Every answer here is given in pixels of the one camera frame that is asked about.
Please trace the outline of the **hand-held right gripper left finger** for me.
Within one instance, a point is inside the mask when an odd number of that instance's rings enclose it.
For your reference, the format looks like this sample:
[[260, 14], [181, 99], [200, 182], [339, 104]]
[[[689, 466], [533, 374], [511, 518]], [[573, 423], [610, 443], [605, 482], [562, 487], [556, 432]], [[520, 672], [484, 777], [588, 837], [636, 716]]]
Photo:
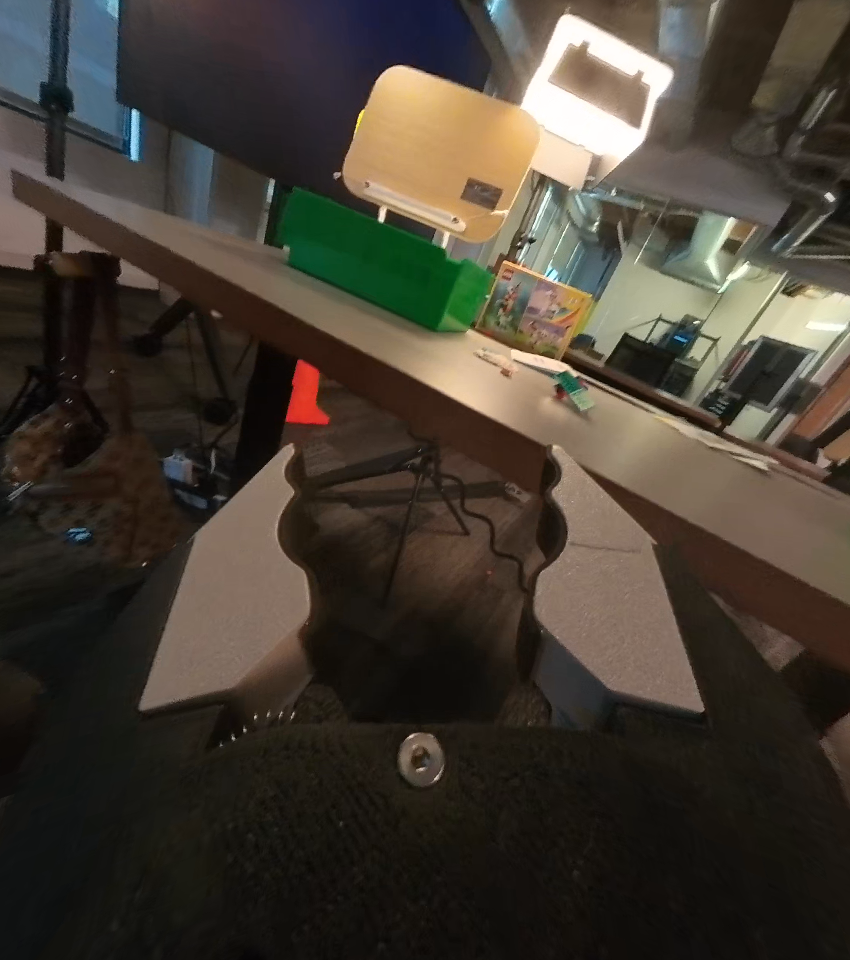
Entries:
[[142, 714], [212, 705], [276, 714], [311, 680], [311, 577], [283, 531], [298, 493], [289, 477], [297, 454], [284, 446], [191, 537]]

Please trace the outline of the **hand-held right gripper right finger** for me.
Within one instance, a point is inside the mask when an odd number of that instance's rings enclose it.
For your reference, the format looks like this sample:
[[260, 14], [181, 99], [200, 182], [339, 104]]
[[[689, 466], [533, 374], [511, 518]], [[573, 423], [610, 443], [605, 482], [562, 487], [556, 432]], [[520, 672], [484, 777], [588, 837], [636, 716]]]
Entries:
[[655, 541], [562, 447], [547, 457], [530, 678], [551, 716], [703, 716]]

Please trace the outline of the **multicolour lego model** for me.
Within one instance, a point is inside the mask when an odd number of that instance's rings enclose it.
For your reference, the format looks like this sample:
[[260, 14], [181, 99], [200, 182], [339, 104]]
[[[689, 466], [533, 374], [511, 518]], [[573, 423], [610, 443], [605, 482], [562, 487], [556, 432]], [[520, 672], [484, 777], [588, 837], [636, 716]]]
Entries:
[[563, 370], [551, 377], [555, 396], [578, 414], [590, 411], [595, 402], [589, 392], [587, 383], [572, 370]]

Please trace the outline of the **green plastic bin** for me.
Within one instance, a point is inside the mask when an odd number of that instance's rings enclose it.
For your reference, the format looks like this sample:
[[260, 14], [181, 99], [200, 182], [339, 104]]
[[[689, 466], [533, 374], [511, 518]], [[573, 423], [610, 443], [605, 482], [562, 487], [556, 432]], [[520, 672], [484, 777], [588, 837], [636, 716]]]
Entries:
[[468, 330], [494, 285], [474, 261], [302, 188], [277, 239], [290, 268], [435, 332]]

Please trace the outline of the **yellow lego box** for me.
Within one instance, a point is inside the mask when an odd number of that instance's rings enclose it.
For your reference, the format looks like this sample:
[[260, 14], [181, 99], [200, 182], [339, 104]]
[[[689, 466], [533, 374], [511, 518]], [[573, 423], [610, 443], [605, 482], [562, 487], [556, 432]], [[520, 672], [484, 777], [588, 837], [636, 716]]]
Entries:
[[593, 309], [594, 297], [503, 260], [473, 329], [512, 349], [559, 361]]

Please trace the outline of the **white power strip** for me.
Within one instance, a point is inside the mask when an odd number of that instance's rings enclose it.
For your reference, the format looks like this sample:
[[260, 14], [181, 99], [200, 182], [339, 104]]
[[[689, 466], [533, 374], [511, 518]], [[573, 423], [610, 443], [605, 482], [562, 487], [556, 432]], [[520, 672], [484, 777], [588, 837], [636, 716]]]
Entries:
[[195, 451], [177, 448], [162, 459], [162, 473], [171, 486], [196, 489], [207, 480], [206, 463]]

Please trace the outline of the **orange traffic cone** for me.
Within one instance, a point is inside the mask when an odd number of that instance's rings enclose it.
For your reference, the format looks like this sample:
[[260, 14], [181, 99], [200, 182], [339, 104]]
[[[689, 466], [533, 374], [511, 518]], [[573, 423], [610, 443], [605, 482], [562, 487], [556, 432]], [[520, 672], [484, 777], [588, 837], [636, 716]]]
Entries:
[[305, 361], [296, 361], [287, 405], [286, 424], [291, 426], [327, 426], [330, 417], [319, 406], [320, 371]]

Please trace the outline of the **black tripod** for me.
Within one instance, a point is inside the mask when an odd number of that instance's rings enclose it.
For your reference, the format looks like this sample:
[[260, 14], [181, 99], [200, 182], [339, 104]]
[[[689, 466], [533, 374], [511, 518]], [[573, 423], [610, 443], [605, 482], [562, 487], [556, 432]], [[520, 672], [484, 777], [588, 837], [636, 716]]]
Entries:
[[396, 488], [377, 491], [379, 502], [385, 496], [396, 496], [405, 505], [400, 525], [397, 545], [390, 561], [384, 581], [382, 600], [387, 603], [393, 594], [402, 560], [406, 553], [411, 522], [416, 509], [423, 503], [426, 489], [437, 497], [452, 520], [459, 534], [471, 535], [468, 521], [479, 522], [488, 534], [488, 546], [494, 559], [514, 565], [519, 590], [528, 595], [531, 587], [531, 575], [524, 561], [516, 554], [501, 549], [498, 545], [498, 533], [490, 517], [474, 509], [472, 499], [499, 498], [513, 503], [526, 503], [529, 495], [520, 487], [506, 481], [482, 481], [468, 483], [456, 474], [443, 468], [442, 453], [439, 445], [431, 440], [420, 440], [416, 445], [385, 454], [381, 457], [353, 463], [323, 473], [302, 475], [302, 489], [306, 497], [322, 502], [342, 502], [350, 506], [359, 503], [359, 494], [355, 491], [341, 492], [342, 488], [353, 487], [360, 483], [387, 477], [407, 474], [411, 478], [408, 491]]

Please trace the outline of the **colourful instruction booklet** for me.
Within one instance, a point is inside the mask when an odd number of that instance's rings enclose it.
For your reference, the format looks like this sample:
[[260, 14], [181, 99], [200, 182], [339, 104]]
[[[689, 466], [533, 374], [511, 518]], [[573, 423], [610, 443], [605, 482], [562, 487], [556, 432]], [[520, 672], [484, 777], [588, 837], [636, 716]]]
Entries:
[[709, 433], [703, 429], [694, 426], [691, 423], [681, 419], [673, 418], [664, 414], [656, 414], [655, 418], [662, 424], [671, 427], [681, 436], [686, 437], [706, 447], [709, 450], [715, 450], [721, 454], [736, 460], [746, 466], [763, 473], [770, 472], [778, 462], [767, 455], [748, 449], [736, 442], [721, 438], [717, 434]]

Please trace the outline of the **white instruction booklet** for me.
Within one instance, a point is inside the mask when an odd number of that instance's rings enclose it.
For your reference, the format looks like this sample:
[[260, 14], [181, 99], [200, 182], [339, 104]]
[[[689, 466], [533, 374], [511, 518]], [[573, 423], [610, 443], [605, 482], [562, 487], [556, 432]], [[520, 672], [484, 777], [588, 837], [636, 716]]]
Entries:
[[536, 370], [539, 373], [546, 374], [550, 377], [559, 377], [562, 374], [571, 374], [574, 370], [569, 364], [563, 361], [537, 353], [521, 351], [515, 349], [514, 347], [510, 350], [510, 357], [512, 362], [523, 367]]

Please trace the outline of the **black light stand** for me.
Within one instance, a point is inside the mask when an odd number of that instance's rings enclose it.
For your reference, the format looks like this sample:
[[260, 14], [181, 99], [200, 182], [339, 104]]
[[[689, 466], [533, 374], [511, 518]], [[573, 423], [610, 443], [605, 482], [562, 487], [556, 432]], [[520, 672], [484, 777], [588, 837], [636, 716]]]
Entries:
[[[50, 2], [47, 78], [39, 85], [38, 103], [46, 114], [45, 174], [58, 181], [62, 181], [66, 174], [67, 134], [73, 113], [73, 95], [68, 81], [71, 6], [71, 1]], [[25, 369], [23, 385], [0, 419], [0, 447], [26, 419], [55, 399], [63, 380], [66, 348], [64, 280], [53, 268], [53, 259], [63, 252], [63, 244], [63, 227], [46, 218], [44, 251], [33, 264], [43, 284], [41, 362]]]

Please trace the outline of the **dark display screen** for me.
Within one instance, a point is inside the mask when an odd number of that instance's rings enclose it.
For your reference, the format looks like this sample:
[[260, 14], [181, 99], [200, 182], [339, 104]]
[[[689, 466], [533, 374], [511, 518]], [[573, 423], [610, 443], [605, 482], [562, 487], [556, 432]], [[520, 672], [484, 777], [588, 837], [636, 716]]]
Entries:
[[119, 102], [283, 186], [355, 209], [335, 174], [391, 66], [481, 91], [491, 61], [455, 1], [119, 3]]

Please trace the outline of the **studio light panel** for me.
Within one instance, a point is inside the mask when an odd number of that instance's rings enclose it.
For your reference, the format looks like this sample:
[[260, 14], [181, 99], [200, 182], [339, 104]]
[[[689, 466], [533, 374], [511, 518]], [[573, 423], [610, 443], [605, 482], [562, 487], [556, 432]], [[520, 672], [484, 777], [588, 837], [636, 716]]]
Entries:
[[641, 147], [674, 70], [590, 20], [557, 19], [521, 107], [547, 133], [619, 164]]

